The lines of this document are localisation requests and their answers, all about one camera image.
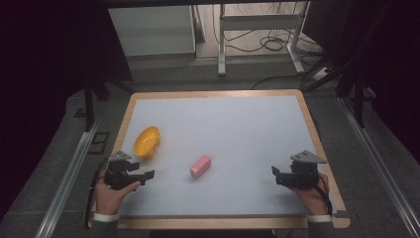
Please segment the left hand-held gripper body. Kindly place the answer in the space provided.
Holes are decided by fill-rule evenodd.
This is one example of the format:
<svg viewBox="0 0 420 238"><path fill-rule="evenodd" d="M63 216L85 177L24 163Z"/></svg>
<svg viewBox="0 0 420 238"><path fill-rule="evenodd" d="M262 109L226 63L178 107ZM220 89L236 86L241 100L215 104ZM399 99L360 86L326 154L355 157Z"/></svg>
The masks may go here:
<svg viewBox="0 0 420 238"><path fill-rule="evenodd" d="M135 181L140 182L140 175L130 175L130 172L127 171L131 158L130 155L122 151L110 156L104 177L104 182L108 186L120 190Z"/></svg>

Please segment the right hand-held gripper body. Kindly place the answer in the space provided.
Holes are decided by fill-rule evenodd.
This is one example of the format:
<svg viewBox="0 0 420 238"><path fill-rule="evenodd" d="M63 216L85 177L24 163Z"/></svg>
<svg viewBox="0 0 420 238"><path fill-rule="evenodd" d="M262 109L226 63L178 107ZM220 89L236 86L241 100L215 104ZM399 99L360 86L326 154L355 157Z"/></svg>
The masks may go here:
<svg viewBox="0 0 420 238"><path fill-rule="evenodd" d="M280 173L280 176L291 177L290 185L300 189L311 189L319 182L318 165L327 164L327 160L315 155L309 151L302 151L290 157L292 164L291 173Z"/></svg>

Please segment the person's left hand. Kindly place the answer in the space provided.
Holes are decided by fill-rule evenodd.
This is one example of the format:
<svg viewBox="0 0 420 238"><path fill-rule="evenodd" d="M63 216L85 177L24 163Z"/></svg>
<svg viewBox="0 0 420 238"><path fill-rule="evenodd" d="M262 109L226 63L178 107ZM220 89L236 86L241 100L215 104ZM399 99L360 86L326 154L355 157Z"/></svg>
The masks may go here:
<svg viewBox="0 0 420 238"><path fill-rule="evenodd" d="M102 215L116 215L124 198L135 191L140 183L135 181L120 190L115 190L104 182L104 177L105 172L101 171L95 184L96 212Z"/></svg>

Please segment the person's right hand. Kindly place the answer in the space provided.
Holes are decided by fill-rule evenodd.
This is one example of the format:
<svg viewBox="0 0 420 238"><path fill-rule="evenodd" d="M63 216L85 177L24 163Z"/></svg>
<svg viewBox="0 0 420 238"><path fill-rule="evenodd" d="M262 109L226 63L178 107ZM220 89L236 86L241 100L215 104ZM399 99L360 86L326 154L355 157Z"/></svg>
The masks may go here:
<svg viewBox="0 0 420 238"><path fill-rule="evenodd" d="M328 215L328 205L323 197L323 195L329 194L328 177L322 173L319 173L318 176L319 182L317 186L322 193L320 193L316 188L304 190L291 187L290 190L298 195L310 215Z"/></svg>

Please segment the yellow plastic bowl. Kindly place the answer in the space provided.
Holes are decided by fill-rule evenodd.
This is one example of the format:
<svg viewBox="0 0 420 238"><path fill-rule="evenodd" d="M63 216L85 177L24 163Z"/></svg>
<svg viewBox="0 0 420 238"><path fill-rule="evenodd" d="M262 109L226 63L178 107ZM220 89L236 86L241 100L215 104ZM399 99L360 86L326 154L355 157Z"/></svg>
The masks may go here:
<svg viewBox="0 0 420 238"><path fill-rule="evenodd" d="M160 142L160 133L157 126L151 126L143 130L134 144L136 156L144 159L152 159L155 156Z"/></svg>

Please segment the pink soap bar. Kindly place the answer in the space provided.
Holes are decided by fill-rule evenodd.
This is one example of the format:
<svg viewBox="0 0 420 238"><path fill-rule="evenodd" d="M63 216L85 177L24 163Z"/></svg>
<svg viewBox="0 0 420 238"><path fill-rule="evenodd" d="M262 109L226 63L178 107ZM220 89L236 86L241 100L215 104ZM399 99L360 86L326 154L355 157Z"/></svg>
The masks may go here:
<svg viewBox="0 0 420 238"><path fill-rule="evenodd" d="M190 174L194 179L199 179L211 167L211 157L209 155L202 156L190 168Z"/></svg>

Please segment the white table mat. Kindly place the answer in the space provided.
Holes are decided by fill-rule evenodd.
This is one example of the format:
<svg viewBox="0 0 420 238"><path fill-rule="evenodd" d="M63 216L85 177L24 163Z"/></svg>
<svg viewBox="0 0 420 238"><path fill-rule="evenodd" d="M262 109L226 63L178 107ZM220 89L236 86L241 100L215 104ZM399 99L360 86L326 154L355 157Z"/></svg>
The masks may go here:
<svg viewBox="0 0 420 238"><path fill-rule="evenodd" d="M298 196L279 185L271 166L287 173L290 157L315 146L294 96L137 100L122 145L133 154L140 133L157 126L155 156L141 162L155 177L129 194L126 216L271 216L305 213ZM199 179L191 166L211 167Z"/></svg>

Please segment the black metal stand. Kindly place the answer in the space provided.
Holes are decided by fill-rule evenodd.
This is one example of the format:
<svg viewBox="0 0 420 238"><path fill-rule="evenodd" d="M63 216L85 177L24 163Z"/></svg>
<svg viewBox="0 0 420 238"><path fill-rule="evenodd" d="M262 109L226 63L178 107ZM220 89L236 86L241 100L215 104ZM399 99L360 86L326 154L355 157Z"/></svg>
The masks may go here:
<svg viewBox="0 0 420 238"><path fill-rule="evenodd" d="M361 53L354 53L345 63L338 66L332 72L322 77L318 81L305 86L301 85L301 89L304 92L310 92L314 89L326 84L327 82L341 77L339 83L336 86L335 92L339 97L346 97L352 88L354 91L354 118L360 127L364 127L363 120L363 104L365 101L369 101L368 97L364 95L364 79L361 77Z"/></svg>
<svg viewBox="0 0 420 238"><path fill-rule="evenodd" d="M95 122L93 95L100 101L106 101L110 98L110 91L106 83L99 79L86 77L83 81L84 101L86 109L86 127L85 131L89 132L93 128Z"/></svg>

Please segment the white power strip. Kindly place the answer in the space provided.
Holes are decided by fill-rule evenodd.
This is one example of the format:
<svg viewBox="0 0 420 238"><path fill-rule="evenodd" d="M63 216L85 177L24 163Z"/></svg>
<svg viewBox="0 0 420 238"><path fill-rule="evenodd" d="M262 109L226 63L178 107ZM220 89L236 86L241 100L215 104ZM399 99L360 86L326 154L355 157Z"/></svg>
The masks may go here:
<svg viewBox="0 0 420 238"><path fill-rule="evenodd" d="M329 74L331 70L328 67L322 67L319 69L313 76L312 79L317 81L325 77L327 74Z"/></svg>

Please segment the grey cabinet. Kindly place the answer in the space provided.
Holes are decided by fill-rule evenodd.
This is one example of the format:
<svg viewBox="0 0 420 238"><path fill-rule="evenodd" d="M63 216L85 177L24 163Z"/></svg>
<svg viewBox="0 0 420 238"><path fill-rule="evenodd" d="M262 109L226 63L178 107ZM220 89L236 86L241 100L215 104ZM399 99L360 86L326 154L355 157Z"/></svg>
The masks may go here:
<svg viewBox="0 0 420 238"><path fill-rule="evenodd" d="M126 57L195 52L190 6L108 10Z"/></svg>

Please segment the aluminium rail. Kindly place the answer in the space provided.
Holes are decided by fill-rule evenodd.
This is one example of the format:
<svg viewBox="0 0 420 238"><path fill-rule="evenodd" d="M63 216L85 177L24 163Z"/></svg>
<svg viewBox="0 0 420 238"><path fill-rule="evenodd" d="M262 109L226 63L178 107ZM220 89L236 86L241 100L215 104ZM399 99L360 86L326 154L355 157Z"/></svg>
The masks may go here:
<svg viewBox="0 0 420 238"><path fill-rule="evenodd" d="M354 109L352 105L343 98L339 98L339 102L344 108L346 116L355 130L357 137L359 138L364 150L367 153L367 157L372 163L374 170L376 171L383 187L385 188L390 200L395 206L398 215L403 221L407 228L411 238L420 238L420 218L414 211L408 198L404 192L399 188L397 182L391 175L389 169L385 165L381 155L373 144L368 132L365 128L361 127L356 118L354 117Z"/></svg>
<svg viewBox="0 0 420 238"><path fill-rule="evenodd" d="M100 120L95 120L90 128L82 134L35 238L52 238L99 123Z"/></svg>

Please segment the white metal desk frame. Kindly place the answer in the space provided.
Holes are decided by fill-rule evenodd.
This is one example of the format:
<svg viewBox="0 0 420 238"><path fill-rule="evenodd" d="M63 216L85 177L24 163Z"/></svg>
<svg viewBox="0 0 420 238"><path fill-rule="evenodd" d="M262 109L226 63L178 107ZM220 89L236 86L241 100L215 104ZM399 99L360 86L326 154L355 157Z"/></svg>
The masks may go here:
<svg viewBox="0 0 420 238"><path fill-rule="evenodd" d="M226 74L225 33L232 31L287 30L291 32L291 41L285 47L297 73L304 68L297 56L296 46L306 18L309 2L303 3L298 13L264 15L227 15L226 5L219 5L219 51L218 74Z"/></svg>

